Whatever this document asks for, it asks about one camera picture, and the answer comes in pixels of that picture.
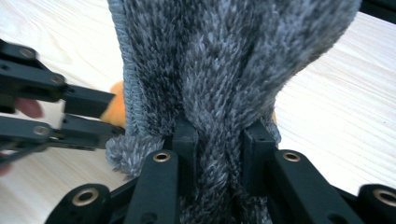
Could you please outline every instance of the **light wood surface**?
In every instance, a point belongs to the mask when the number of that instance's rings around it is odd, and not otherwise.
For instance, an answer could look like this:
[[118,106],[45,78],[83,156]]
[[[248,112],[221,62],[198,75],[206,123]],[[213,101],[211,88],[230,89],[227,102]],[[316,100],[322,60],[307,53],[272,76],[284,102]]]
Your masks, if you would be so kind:
[[[108,91],[122,79],[105,0],[3,0],[0,38],[36,49],[70,84]],[[351,193],[369,183],[396,188],[395,59],[396,25],[359,13],[334,48],[277,96],[280,148],[301,151]],[[41,120],[57,127],[63,103],[42,105]],[[0,177],[0,223],[43,223],[69,190],[86,183],[115,189],[123,178],[103,150],[36,153]]]

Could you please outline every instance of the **screw hole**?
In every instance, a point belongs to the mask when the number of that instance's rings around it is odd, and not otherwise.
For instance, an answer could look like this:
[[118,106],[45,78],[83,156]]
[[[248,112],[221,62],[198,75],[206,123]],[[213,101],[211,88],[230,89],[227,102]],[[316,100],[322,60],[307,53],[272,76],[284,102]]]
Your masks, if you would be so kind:
[[9,67],[5,64],[0,65],[0,68],[6,71],[9,70]]
[[287,161],[300,161],[301,160],[301,158],[293,152],[283,153],[283,158],[285,158]]
[[263,141],[266,140],[266,138],[265,138],[264,136],[258,136],[258,137],[257,137],[257,140],[258,140],[259,142],[263,142]]
[[93,196],[92,192],[85,192],[81,195],[79,195],[78,199],[80,201],[86,201],[89,200]]
[[171,155],[168,153],[160,152],[154,156],[154,160],[157,162],[164,162],[164,161],[169,161],[171,158]]
[[99,191],[97,189],[82,189],[78,194],[76,194],[73,198],[73,205],[75,206],[84,206],[92,203],[99,197]]
[[47,135],[49,133],[49,129],[44,126],[35,126],[33,128],[33,133],[37,135]]
[[347,224],[347,221],[342,216],[335,213],[329,214],[327,218],[334,224]]
[[375,189],[374,196],[381,202],[389,206],[396,207],[396,194],[384,189]]
[[145,213],[140,217],[141,224],[154,224],[157,221],[155,213]]
[[30,51],[29,49],[21,49],[20,54],[23,55],[25,58],[34,58],[35,54]]

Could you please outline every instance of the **gray yarn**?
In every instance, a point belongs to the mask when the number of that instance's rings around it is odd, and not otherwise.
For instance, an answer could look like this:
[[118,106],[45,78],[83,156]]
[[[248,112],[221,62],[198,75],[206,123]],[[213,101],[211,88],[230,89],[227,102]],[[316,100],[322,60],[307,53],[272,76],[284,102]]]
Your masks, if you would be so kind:
[[127,134],[107,157],[131,176],[184,113],[200,137],[182,223],[271,223],[241,186],[239,135],[271,119],[276,94],[341,36],[360,0],[111,0],[124,65]]

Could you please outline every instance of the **black plastic bracket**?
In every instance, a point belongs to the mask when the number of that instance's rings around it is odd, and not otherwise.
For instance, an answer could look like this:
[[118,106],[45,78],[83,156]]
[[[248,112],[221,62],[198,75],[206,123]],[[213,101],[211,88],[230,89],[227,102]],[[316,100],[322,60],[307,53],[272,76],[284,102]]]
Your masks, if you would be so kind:
[[123,223],[179,223],[175,152],[159,150],[146,157]]

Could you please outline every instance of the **brass grommet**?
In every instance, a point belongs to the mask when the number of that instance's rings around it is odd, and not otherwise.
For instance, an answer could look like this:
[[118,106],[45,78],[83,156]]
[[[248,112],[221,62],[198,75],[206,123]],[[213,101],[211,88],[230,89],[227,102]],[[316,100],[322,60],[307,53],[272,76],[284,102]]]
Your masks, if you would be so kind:
[[287,161],[300,161],[301,160],[300,156],[293,152],[283,153],[283,158],[285,158],[285,160],[287,160]]
[[396,207],[396,194],[385,189],[373,190],[374,196],[381,202],[389,206]]
[[157,162],[165,162],[171,159],[171,155],[169,155],[168,153],[160,152],[155,154],[153,159]]
[[52,76],[52,77],[50,78],[50,80],[51,80],[53,83],[55,83],[55,84],[62,84],[62,83],[64,83],[64,79],[61,78],[61,77],[58,76],[58,75]]
[[49,129],[44,126],[35,126],[33,128],[33,133],[37,135],[47,135],[49,133]]
[[97,189],[82,189],[78,194],[74,196],[72,203],[75,206],[84,206],[92,203],[98,197],[99,191]]
[[34,58],[35,54],[29,49],[20,49],[20,54],[25,58]]

